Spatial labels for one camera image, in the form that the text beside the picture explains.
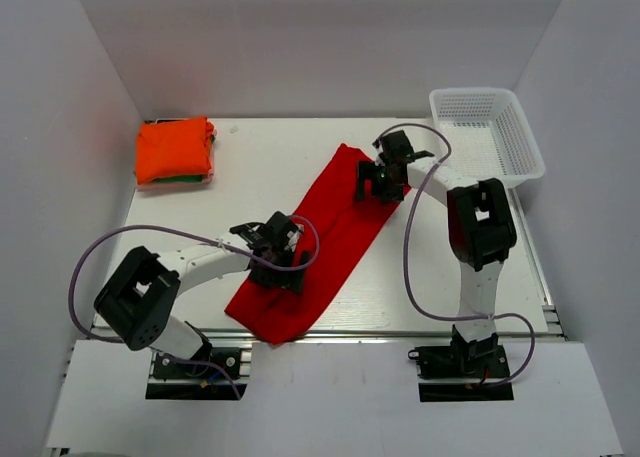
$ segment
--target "white panel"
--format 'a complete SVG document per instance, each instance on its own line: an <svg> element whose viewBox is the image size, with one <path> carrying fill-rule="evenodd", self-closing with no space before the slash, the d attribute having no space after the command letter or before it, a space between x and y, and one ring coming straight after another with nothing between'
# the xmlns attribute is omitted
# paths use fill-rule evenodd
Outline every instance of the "white panel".
<svg viewBox="0 0 640 457"><path fill-rule="evenodd" d="M380 132L402 121L370 118L213 122L218 128L214 181L209 186L178 192L136 192L127 225L157 224L217 237L233 225L266 221L276 210L293 212L341 143L375 157L371 142ZM439 148L434 143L436 137L425 131L407 128L407 135L416 149ZM387 221L312 330L450 332L450 323L418 314L404 290L402 236L414 195L415 191L409 193ZM522 313L537 331L545 332L542 289L527 257L522 231L517 230L518 242L500 276L496 311ZM446 209L424 196L411 235L413 289L424 308L452 316L458 313L460 265L451 251L448 235ZM127 252L139 245L158 252L188 244L157 232L123 234L111 272ZM246 273L229 274L190 290L176 302L174 315L201 328L243 329L224 314L224 308L245 278ZM503 319L496 324L500 332L527 332L516 319Z"/></svg>
<svg viewBox="0 0 640 457"><path fill-rule="evenodd" d="M240 402L146 401L148 352L79 342L48 445L135 457L620 452L581 344L540 344L508 402L420 403L410 343L256 344ZM510 344L515 365L526 344Z"/></svg>
<svg viewBox="0 0 640 457"><path fill-rule="evenodd" d="M564 329L640 454L638 0L564 0L516 91L547 164L528 222Z"/></svg>
<svg viewBox="0 0 640 457"><path fill-rule="evenodd" d="M78 0L0 0L0 41L0 442L32 456L77 337L72 266L123 218L140 117ZM108 255L89 263L82 292Z"/></svg>
<svg viewBox="0 0 640 457"><path fill-rule="evenodd" d="M512 88L560 0L81 0L143 116L424 115Z"/></svg>

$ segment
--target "folded cloth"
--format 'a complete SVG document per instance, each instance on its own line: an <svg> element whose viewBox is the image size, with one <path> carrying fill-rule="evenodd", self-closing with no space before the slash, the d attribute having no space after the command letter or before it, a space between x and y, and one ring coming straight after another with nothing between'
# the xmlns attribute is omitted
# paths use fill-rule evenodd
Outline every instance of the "folded cloth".
<svg viewBox="0 0 640 457"><path fill-rule="evenodd" d="M342 144L293 212L309 219L320 237L320 253L306 270L302 295L245 280L225 309L260 339L281 344L309 330L396 209L397 204L377 199L353 202L361 160L370 161L361 150ZM314 251L310 231L298 241L296 255L303 251Z"/></svg>
<svg viewBox="0 0 640 457"><path fill-rule="evenodd" d="M142 124L136 141L138 184L211 171L213 124L206 117Z"/></svg>

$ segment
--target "stack of folded cloth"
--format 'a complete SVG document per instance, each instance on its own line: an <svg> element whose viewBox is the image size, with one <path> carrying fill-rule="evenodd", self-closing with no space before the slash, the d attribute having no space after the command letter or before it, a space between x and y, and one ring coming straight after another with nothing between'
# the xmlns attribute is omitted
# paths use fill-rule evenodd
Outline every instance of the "stack of folded cloth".
<svg viewBox="0 0 640 457"><path fill-rule="evenodd" d="M209 181L214 134L206 117L142 124L136 141L138 185Z"/></svg>

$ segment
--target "robotic arm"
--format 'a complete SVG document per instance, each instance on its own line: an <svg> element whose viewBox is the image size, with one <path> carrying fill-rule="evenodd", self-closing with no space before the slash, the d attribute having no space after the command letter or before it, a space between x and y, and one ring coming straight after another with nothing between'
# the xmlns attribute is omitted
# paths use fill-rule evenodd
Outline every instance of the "robotic arm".
<svg viewBox="0 0 640 457"><path fill-rule="evenodd" d="M402 201L404 187L420 187L437 162L430 152L414 152L403 131L386 134L373 145L379 150L378 159L358 163L355 200L365 198L365 183L370 181L371 194L382 202ZM439 167L424 190L448 211L449 243L460 261L458 317L493 315L500 271L516 243L504 186L497 179L477 181ZM492 319L446 320L454 321L448 355L442 351L437 358L421 355L423 374L481 375L498 355L502 358Z"/></svg>
<svg viewBox="0 0 640 457"><path fill-rule="evenodd" d="M249 279L264 287L300 293L304 270L278 272L255 264L251 255L291 266L301 229L276 212L265 223L232 227L220 247L195 245L153 254L132 249L94 301L94 308L131 350L150 347L185 360L208 361L212 346L197 329L171 316L175 300L189 289L232 272L251 269ZM233 247L242 253L227 250ZM301 255L300 264L310 254Z"/></svg>

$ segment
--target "cable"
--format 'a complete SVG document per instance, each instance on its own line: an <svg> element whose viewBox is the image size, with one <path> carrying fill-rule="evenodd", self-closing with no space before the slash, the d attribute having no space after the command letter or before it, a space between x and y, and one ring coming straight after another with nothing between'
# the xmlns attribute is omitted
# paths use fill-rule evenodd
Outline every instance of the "cable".
<svg viewBox="0 0 640 457"><path fill-rule="evenodd" d="M446 316L442 316L442 315L432 314L431 312L427 312L422 307L420 307L420 305L418 304L418 302L416 301L416 299L415 299L415 297L413 295L413 290L411 289L411 280L409 278L409 238L411 236L411 226L413 225L413 219L415 217L416 209L418 207L418 202L420 201L420 197L422 196L422 193L427 188L427 184L431 180L431 177L433 177L433 174L435 174L436 171L438 170L438 168L451 156L452 148L451 148L451 143L449 142L449 140L447 140L447 138L440 131L438 131L438 130L436 130L433 127L430 127L428 125L418 124L418 123L413 123L413 122L406 122L406 123L393 125L393 126L389 127L387 130L385 130L384 132L382 132L378 136L378 139L384 137L386 134L388 134L392 130L395 130L395 129L400 128L400 127L417 127L417 128L420 128L420 129L424 129L424 130L428 130L430 132L433 132L434 134L436 134L440 138L440 140L442 140L444 145L447 147L447 152L445 153L445 155L443 157L441 157L440 159L438 159L435 164L433 164L433 166L427 172L427 175L424 177L424 180L420 183L420 186L417 189L416 196L413 199L413 202L411 203L411 210L409 211L409 217L407 219L407 226L405 227L405 231L404 231L404 241L403 241L403 244L402 244L402 272L403 272L403 276L404 276L404 286L405 286L405 289L407 291L407 296L409 297L409 301L411 302L411 305L413 306L413 308L416 309L416 311L419 314L422 314L425 317L428 317L429 319L438 320L438 321L441 321L441 322L461 322L461 321L484 320L484 319L501 320L501 319L506 319L506 318L509 318L509 317L512 317L512 318L515 318L515 319L519 319L522 322L524 322L525 325L527 326L527 328L529 329L529 335L531 336L531 345L529 347L529 353L527 354L527 357L525 358L524 362L518 368L518 370L516 370L509 377L506 377L505 379L502 379L502 380L500 380L498 382L495 382L495 383L492 383L492 384L485 384L485 386L494 387L494 386L503 385L503 384L506 384L508 382L511 382L513 379L515 379L517 376L519 376L522 372L524 372L524 370L527 368L527 366L529 365L529 362L531 362L531 359L533 358L533 352L534 352L535 346L536 346L535 330L533 329L533 326L531 325L531 322L529 322L529 320L527 320L526 317L524 317L524 316L522 316L520 314L517 314L515 312L508 312L508 313L498 314L498 315L493 315L493 316L489 316L489 315L466 315L466 316L464 316L463 315L463 316L458 316L458 317L446 317Z"/></svg>
<svg viewBox="0 0 640 457"><path fill-rule="evenodd" d="M130 232L133 230L153 230L156 232L164 232L166 234L172 234L172 235L177 235L180 237L185 237L187 239L191 239L191 240L195 240L196 242L202 242L204 244L207 245L211 245L212 247L218 247L218 248L222 248L222 249L226 249L228 251L240 254L240 255L244 255L245 257L248 257L249 259L253 260L254 262L257 262L261 265L264 265L265 267L268 267L270 269L273 270L278 270L281 272L294 272L297 270L303 270L306 269L307 267L309 267L311 264L313 264L316 260L316 258L318 257L318 253L320 252L320 236L318 235L318 231L316 230L316 228L314 227L314 225L311 223L311 221L309 221L307 218L305 217L301 217L299 215L291 215L290 216L292 220L301 220L302 222L304 222L306 225L308 225L311 228L311 231L313 232L313 237L315 239L315 251L313 253L313 256L311 257L311 259L309 259L308 262L305 262L302 265L294 265L291 267L282 267L280 265L275 265L272 264L271 262L269 262L268 260L265 260L261 257L258 257L256 255L253 255L251 252L248 252L244 249L240 249L238 247L234 247L232 245L228 245L228 244L224 244L221 243L217 240L214 239L209 239L207 237L202 237L199 235L195 235L195 234L191 234L189 232L183 232L181 230L177 230L177 229L171 229L169 227L162 227L159 225L147 225L147 224L138 224L138 225L129 225L126 227L120 227L118 229L114 229L110 232L107 232L106 234L104 234L103 236L99 237L98 239L95 240L95 242L93 242L89 247L87 247L87 249L82 253L82 255L80 256L80 259L78 259L78 262L75 266L75 268L73 269L73 273L71 274L71 281L69 282L69 293L67 296L67 306L69 308L69 316L71 317L71 322L73 322L73 325L76 326L76 328L82 332L86 337L90 338L90 339L95 339L95 340L99 340L101 342L109 342L112 344L121 344L122 340L118 337L105 337L102 335L98 335L95 334L93 332L91 332L89 329L87 329L84 325L82 325L82 323L80 322L80 319L78 319L78 315L76 313L76 309L75 309L75 293L76 293L76 286L78 283L78 277L80 276L80 271L82 270L82 267L84 266L87 258L89 258L89 256L91 255L91 253L96 250L101 244L103 244L106 240L110 239L111 237L114 237L116 235L119 234L123 234L125 232ZM214 369L216 369L217 371L219 371L231 384L231 386L233 387L233 391L236 394L236 396L238 397L238 400L240 400L240 393L238 392L238 389L236 387L236 385L233 382L233 379L231 379L231 377L229 377L229 374L227 374L224 369L222 369L219 365L214 364L213 362L205 362L205 361L190 361L190 360L185 360L185 359L181 359L179 357L175 357L171 354L164 354L165 357L167 357L169 360L176 362L176 363L181 363L181 364L192 364L192 365L205 365L208 367L213 367Z"/></svg>

